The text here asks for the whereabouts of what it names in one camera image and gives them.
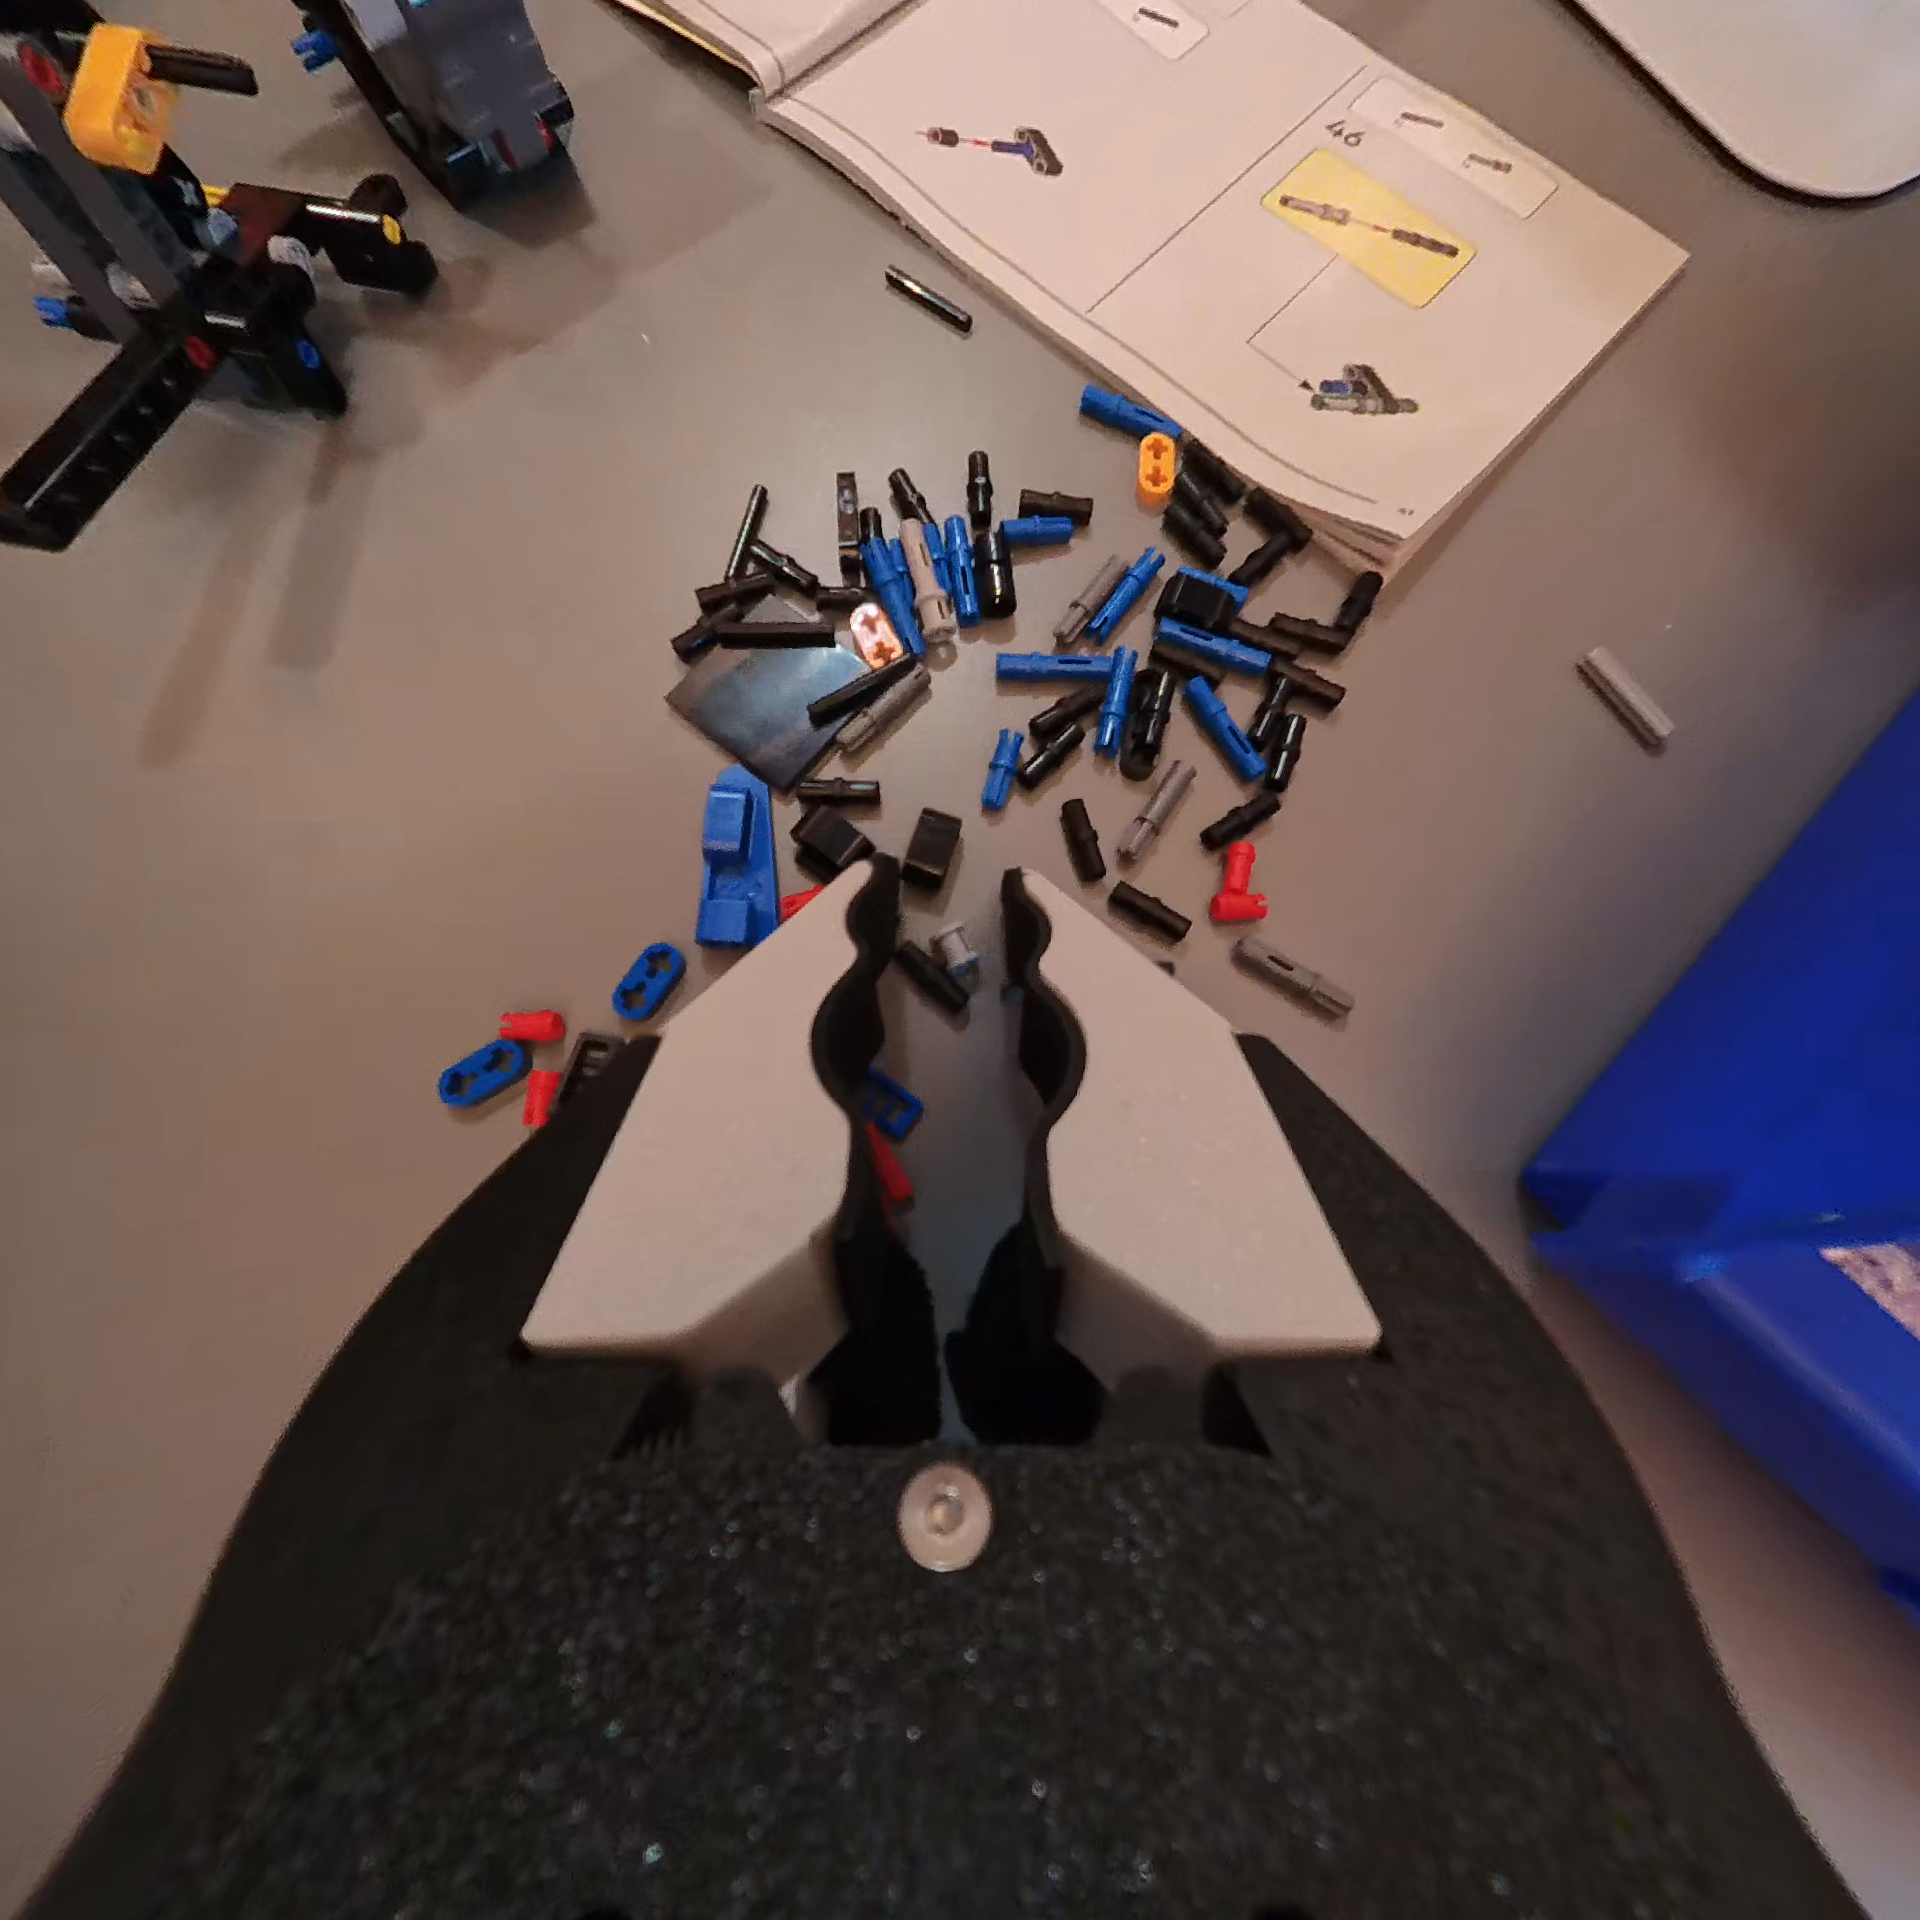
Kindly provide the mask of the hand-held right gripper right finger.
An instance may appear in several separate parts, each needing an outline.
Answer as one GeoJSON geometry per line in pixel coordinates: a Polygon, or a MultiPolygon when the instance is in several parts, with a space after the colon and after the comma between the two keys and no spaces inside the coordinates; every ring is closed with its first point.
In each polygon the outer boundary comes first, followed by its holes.
{"type": "Polygon", "coordinates": [[[1039,1096],[1023,1151],[1053,1334],[1103,1388],[1367,1356],[1383,1325],[1229,1021],[1035,871],[1002,877],[1039,1096]]]}

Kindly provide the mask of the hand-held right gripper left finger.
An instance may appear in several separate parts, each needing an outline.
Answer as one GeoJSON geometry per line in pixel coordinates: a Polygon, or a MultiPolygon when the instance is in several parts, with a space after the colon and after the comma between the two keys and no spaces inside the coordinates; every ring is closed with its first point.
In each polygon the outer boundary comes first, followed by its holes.
{"type": "Polygon", "coordinates": [[[530,1354],[785,1383],[906,1331],[857,1116],[898,906],[898,862],[860,860],[670,1019],[521,1325],[530,1354]]]}

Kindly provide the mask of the cluster of small lego pins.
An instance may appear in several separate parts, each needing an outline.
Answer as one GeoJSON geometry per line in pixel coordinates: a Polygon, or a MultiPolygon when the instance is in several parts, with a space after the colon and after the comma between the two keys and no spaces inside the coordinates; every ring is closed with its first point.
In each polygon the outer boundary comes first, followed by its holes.
{"type": "MultiPolygon", "coordinates": [[[[1269,901],[1254,887],[1253,831],[1279,811],[1303,754],[1307,714],[1338,708],[1343,696],[1311,659],[1334,655],[1353,643],[1373,613],[1381,573],[1358,573],[1330,621],[1243,620],[1251,590],[1306,550],[1311,539],[1306,522],[1271,493],[1241,484],[1166,418],[1122,395],[1085,388],[1083,414],[1139,434],[1140,501],[1166,509],[1164,533],[1178,547],[1218,562],[1233,507],[1247,512],[1263,542],[1227,573],[1167,570],[1167,554],[1157,544],[1135,560],[1107,558],[1069,600],[1046,652],[996,653],[996,683],[1055,686],[1061,692],[1028,727],[996,734],[978,808],[1004,813],[1017,790],[1039,790],[1079,751],[1115,765],[1127,780],[1157,778],[1111,855],[1081,797],[1061,807],[1063,846],[1079,882],[1108,887],[1108,908],[1122,924],[1164,943],[1181,941],[1191,919],[1113,874],[1134,868],[1161,840],[1167,816],[1191,788],[1193,767],[1164,760],[1171,716],[1181,706],[1245,788],[1243,803],[1197,837],[1221,862],[1206,919],[1259,924],[1269,901]]],[[[891,534],[882,509],[860,501],[857,477],[851,470],[835,477],[842,583],[829,586],[761,539],[765,488],[756,487],[726,576],[699,590],[699,616],[675,637],[677,659],[693,666],[715,643],[803,647],[827,645],[835,632],[869,674],[814,702],[807,717],[817,730],[843,719],[829,751],[857,758],[925,702],[930,666],[958,636],[1015,615],[1015,554],[1069,544],[1092,519],[1087,496],[1033,488],[1022,491],[1017,517],[996,519],[993,459],[982,447],[967,458],[959,515],[935,519],[906,468],[889,472],[886,488],[898,517],[891,534]]],[[[884,804],[879,782],[817,778],[814,767],[786,794],[767,787],[780,924],[873,852],[857,813],[884,804]]]]}

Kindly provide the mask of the black yellow lego assembly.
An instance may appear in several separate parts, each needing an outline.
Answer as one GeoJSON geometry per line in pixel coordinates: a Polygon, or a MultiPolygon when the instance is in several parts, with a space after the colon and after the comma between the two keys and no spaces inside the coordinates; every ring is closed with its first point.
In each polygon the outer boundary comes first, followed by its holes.
{"type": "Polygon", "coordinates": [[[69,548],[212,383],[342,415],[345,383],[309,327],[319,261],[394,298],[439,278],[391,175],[342,199],[196,175],[172,146],[190,88],[254,98],[255,71],[91,5],[4,5],[3,191],[38,250],[34,303],[43,324],[115,347],[4,470],[4,544],[69,548]]]}

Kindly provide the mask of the blue lego fender piece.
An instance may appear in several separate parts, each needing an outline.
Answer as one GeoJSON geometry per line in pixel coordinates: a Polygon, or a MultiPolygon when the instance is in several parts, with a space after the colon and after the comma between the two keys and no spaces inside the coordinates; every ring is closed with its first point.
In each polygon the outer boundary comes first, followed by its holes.
{"type": "Polygon", "coordinates": [[[711,782],[701,852],[695,943],[755,948],[780,928],[780,892],[773,795],[746,765],[729,765],[711,782]]]}

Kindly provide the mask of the dark blue flat lego panel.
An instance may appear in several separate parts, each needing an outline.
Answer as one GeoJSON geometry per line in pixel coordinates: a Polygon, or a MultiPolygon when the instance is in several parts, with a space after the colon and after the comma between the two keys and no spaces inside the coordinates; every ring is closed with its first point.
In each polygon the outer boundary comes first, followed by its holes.
{"type": "Polygon", "coordinates": [[[786,794],[833,749],[845,724],[814,727],[810,706],[867,674],[833,630],[827,645],[741,648],[715,643],[663,699],[731,760],[786,794]]]}

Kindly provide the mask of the small grey lego piece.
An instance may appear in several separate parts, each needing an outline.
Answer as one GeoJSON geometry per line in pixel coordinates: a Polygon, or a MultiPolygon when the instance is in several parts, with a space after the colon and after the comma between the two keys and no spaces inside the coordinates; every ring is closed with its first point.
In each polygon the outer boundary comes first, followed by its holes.
{"type": "Polygon", "coordinates": [[[1593,647],[1575,663],[1575,671],[1645,751],[1666,751],[1673,739],[1669,711],[1609,648],[1593,647]]]}

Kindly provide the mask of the grey black lego chassis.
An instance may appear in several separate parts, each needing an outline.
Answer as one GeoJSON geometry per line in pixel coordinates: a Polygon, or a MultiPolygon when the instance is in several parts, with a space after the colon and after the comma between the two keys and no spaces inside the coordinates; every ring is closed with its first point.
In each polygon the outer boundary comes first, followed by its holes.
{"type": "Polygon", "coordinates": [[[571,101],[524,3],[299,3],[309,74],[341,63],[377,120],[454,207],[547,175],[571,101]]]}

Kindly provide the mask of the blue storage bin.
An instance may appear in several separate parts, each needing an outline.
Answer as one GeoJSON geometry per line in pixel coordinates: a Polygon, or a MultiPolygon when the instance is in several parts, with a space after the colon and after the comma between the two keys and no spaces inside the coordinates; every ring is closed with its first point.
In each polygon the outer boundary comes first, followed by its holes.
{"type": "Polygon", "coordinates": [[[1525,1164],[1534,1247],[1918,1604],[1918,702],[1525,1164]]]}

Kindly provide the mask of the white instruction booklet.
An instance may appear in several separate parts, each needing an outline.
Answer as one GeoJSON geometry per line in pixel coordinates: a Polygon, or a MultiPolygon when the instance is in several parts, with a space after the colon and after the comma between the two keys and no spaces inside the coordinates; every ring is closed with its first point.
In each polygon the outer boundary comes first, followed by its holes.
{"type": "Polygon", "coordinates": [[[629,5],[1391,576],[1686,254],[1309,5],[629,5]]]}

